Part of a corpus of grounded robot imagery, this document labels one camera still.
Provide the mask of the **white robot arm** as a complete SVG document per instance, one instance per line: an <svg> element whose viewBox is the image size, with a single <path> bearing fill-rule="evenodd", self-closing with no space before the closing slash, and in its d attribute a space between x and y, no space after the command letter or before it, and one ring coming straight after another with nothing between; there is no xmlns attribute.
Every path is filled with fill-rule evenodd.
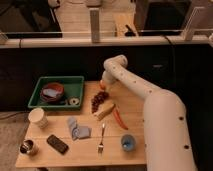
<svg viewBox="0 0 213 171"><path fill-rule="evenodd" d="M144 100L144 140L147 171L198 171L190 142L186 107L178 95L126 69L124 55L104 61L102 80L116 81Z"/></svg>

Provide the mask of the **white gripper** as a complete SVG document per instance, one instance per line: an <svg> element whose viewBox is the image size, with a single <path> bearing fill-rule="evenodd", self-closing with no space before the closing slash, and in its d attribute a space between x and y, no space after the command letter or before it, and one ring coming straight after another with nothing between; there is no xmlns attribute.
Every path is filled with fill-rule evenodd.
<svg viewBox="0 0 213 171"><path fill-rule="evenodd" d="M106 84L104 85L104 92L110 93L112 85L116 82L116 79L107 71L102 74L102 80Z"/></svg>

